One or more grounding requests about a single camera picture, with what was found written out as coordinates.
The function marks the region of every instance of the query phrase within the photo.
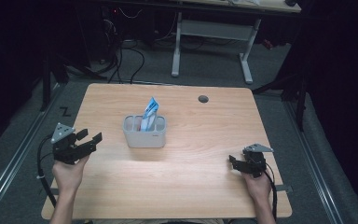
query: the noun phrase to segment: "forearm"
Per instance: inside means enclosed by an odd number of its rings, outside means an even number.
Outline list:
[[[269,201],[255,201],[255,214],[259,224],[275,224]]]
[[[72,223],[75,196],[75,190],[60,192],[60,196],[58,197],[57,204],[50,221],[51,224]]]

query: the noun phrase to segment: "black cable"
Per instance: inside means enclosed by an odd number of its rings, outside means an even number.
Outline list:
[[[53,204],[53,206],[55,207],[57,204],[57,200],[55,199],[53,193],[51,192],[50,186],[48,185],[48,181],[46,180],[45,174],[43,172],[42,169],[42,160],[43,158],[45,158],[47,155],[45,155],[42,159],[40,158],[41,155],[41,151],[42,151],[42,147],[43,145],[46,143],[46,141],[48,141],[51,137],[53,136],[53,134],[49,134],[48,136],[46,136],[42,142],[39,144],[39,148],[37,150],[37,178],[40,179],[40,181],[42,182],[42,186],[45,189],[46,194],[48,195],[48,198],[50,199],[51,203]]]
[[[131,79],[130,79],[130,84],[132,84],[133,82],[133,78],[135,77],[135,75],[139,72],[139,70],[141,70],[141,68],[144,66],[145,64],[145,56],[143,55],[143,53],[141,53],[140,51],[136,50],[136,49],[127,49],[127,50],[132,50],[134,52],[139,53],[142,56],[142,64],[141,66],[139,66],[139,68],[132,74]]]
[[[50,155],[52,155],[53,153],[52,152],[50,152],[50,153],[48,153],[48,154],[46,154],[46,155],[44,155],[43,157],[42,157],[42,159],[40,159],[40,161],[43,161],[47,156],[50,156]]]
[[[198,46],[196,46],[195,48],[187,48],[187,47],[185,47],[182,43],[181,43],[180,46],[181,46],[181,48],[183,48],[183,49],[195,50],[195,49],[201,48],[201,47],[204,45],[204,43],[205,43],[205,37],[201,37],[200,44],[199,44]]]
[[[230,40],[226,40],[225,43],[218,43],[216,41],[211,41],[211,39],[212,38],[206,38],[205,42],[208,44],[213,44],[213,45],[218,45],[218,46],[226,46],[226,45],[235,44],[235,43],[239,42],[239,40],[230,39]]]
[[[173,37],[175,37],[174,35],[173,36],[168,36],[164,39],[160,39],[160,40],[156,40],[155,41],[155,44],[159,45],[159,46],[162,46],[162,47],[170,47],[170,46],[173,46],[176,41],[175,40],[171,40]]]
[[[173,27],[175,26],[176,24],[176,18],[178,17],[178,13],[175,12],[175,15],[173,16],[173,21],[172,21],[172,25],[171,25],[171,29],[170,31],[168,31],[168,33],[163,36],[162,38],[159,38],[159,39],[155,39],[155,43],[158,43],[158,41],[160,40],[164,40],[164,39],[167,39],[167,38],[171,38],[173,36],[176,36],[176,35],[172,35],[172,30],[173,30]]]
[[[272,215],[274,216],[275,221],[277,220],[277,204],[278,204],[278,195],[277,195],[277,188],[275,186],[275,176],[274,172],[272,171],[271,167],[266,163],[266,165],[269,167],[270,171],[272,172],[273,180],[271,179],[271,176],[267,173],[267,171],[263,171],[264,174],[267,176],[269,183],[272,188]]]
[[[120,73],[118,72],[118,69],[120,68],[121,62],[122,62],[122,60],[123,60],[123,52],[122,52],[121,44],[120,44],[120,46],[119,46],[119,49],[120,49],[120,61],[119,61],[118,64],[117,64],[117,68],[116,68],[115,72],[114,72],[114,73],[112,74],[112,76],[109,78],[109,80],[107,81],[107,83],[110,83],[110,82],[112,81],[112,79],[113,79],[113,77],[115,76],[116,73],[117,73],[118,83],[122,83],[121,77],[120,77]]]

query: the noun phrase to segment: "wire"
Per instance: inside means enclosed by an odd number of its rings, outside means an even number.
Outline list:
[[[126,15],[126,13],[124,13],[124,11],[123,11],[123,9],[121,9],[121,7],[120,7],[119,9],[120,9],[121,13],[122,13],[125,17],[127,17],[127,18],[129,18],[129,19],[135,19],[135,18],[137,18],[137,17],[139,16],[139,13],[141,13],[141,12],[143,11],[143,9],[141,9],[141,10],[138,11],[138,13],[136,13],[135,16],[128,16],[128,15]]]
[[[275,176],[274,173],[272,172],[272,176],[273,180],[271,179],[271,176],[269,176],[269,174],[267,173],[267,171],[263,171],[264,174],[267,176],[269,183],[271,185],[272,188],[272,215],[274,216],[275,221],[277,220],[277,203],[278,203],[278,196],[277,196],[277,188],[275,186]]]
[[[56,199],[55,199],[53,193],[51,192],[50,187],[48,186],[48,181],[46,180],[45,174],[44,174],[43,169],[42,169],[42,164],[41,164],[41,163],[42,163],[42,160],[43,160],[47,155],[45,155],[42,159],[40,158],[43,145],[45,145],[46,141],[48,141],[52,136],[53,136],[52,133],[49,134],[49,135],[47,135],[47,136],[41,141],[41,143],[39,144],[39,148],[38,148],[38,150],[37,150],[37,158],[36,158],[36,161],[37,161],[37,178],[40,179],[40,181],[41,181],[41,183],[42,183],[42,186],[43,186],[43,188],[45,189],[46,194],[48,195],[48,198],[50,199],[51,203],[52,203],[53,206],[55,207],[57,201],[56,201]]]
[[[112,74],[112,76],[109,78],[109,80],[107,81],[107,83],[110,83],[113,79],[113,77],[115,76],[115,74],[117,74],[117,78],[118,78],[118,83],[122,84],[122,80],[121,80],[121,77],[120,77],[120,73],[119,73],[119,69],[120,69],[120,66],[121,66],[121,62],[123,61],[123,52],[122,52],[122,43],[120,44],[119,46],[119,49],[120,49],[120,61],[118,62],[117,64],[117,68],[115,70],[115,72]]]
[[[183,49],[190,49],[190,50],[194,50],[194,49],[199,49],[200,47],[202,47],[203,45],[204,45],[204,43],[205,43],[205,38],[204,37],[201,37],[201,41],[200,41],[200,44],[198,45],[198,46],[196,46],[195,48],[187,48],[187,47],[185,47],[184,45],[182,45],[181,44],[181,48],[183,48]]]
[[[170,46],[172,46],[172,45],[174,45],[176,42],[173,40],[170,40],[170,41],[168,41],[170,38],[173,38],[174,36],[169,36],[169,37],[167,37],[167,38],[165,38],[165,39],[160,39],[159,41],[156,41],[155,43],[157,44],[157,45],[160,45],[160,46],[162,46],[162,47],[170,47]]]
[[[113,34],[115,34],[116,33],[116,26],[110,20],[104,19],[103,21],[106,21],[110,25],[108,32],[110,32],[110,30],[113,27]]]
[[[205,40],[205,42],[208,43],[208,44],[219,45],[219,46],[225,46],[225,45],[235,44],[235,43],[239,42],[239,40],[234,40],[234,39],[226,40],[225,43],[218,43],[218,42],[213,41],[213,40],[215,40],[215,38],[207,38]]]
[[[43,161],[47,156],[50,156],[50,155],[52,155],[53,153],[48,153],[48,154],[46,154],[46,155],[44,155],[43,157],[42,157],[42,159],[40,159],[40,161]]]
[[[156,39],[155,41],[164,40],[164,39],[171,38],[172,36],[174,36],[174,35],[172,35],[172,30],[173,30],[173,27],[175,26],[177,15],[178,15],[178,13],[175,12],[175,16],[173,17],[173,22],[172,22],[170,31],[164,37],[162,37],[160,39]]]
[[[140,51],[136,50],[136,49],[127,49],[127,50],[132,50],[134,52],[139,53],[142,56],[142,64],[141,66],[139,66],[139,68],[132,74],[131,79],[130,79],[130,84],[132,84],[133,82],[133,78],[135,77],[135,75],[139,72],[139,70],[141,70],[141,68],[144,66],[145,64],[145,56],[143,55],[143,53],[141,53]]]
[[[109,38],[109,34],[108,33],[105,33],[106,35],[106,39],[107,39],[107,44],[110,45],[110,38]]]

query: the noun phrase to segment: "hole in table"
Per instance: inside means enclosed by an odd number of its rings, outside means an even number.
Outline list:
[[[200,101],[201,103],[205,104],[205,103],[208,103],[209,98],[208,98],[208,96],[206,96],[206,95],[201,95],[201,96],[199,96],[199,101]]]

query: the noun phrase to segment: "hand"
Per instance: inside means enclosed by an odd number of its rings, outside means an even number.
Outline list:
[[[62,192],[76,192],[83,178],[83,170],[90,155],[80,159],[75,165],[69,165],[61,161],[55,161],[53,174],[56,178],[58,189]]]
[[[269,193],[271,185],[266,174],[262,173],[260,177],[254,178],[253,175],[241,173],[245,179],[248,192],[255,203],[255,215],[259,224],[275,224],[272,215],[271,205],[269,204]]]
[[[269,200],[271,185],[266,174],[262,173],[260,177],[254,178],[251,174],[241,173],[245,179],[249,194],[253,200],[257,202],[265,202]]]
[[[84,166],[89,160],[89,157],[90,155],[80,159],[75,165],[55,161],[53,174],[56,178],[60,194],[50,223],[70,224],[72,222],[75,196],[83,179]]]

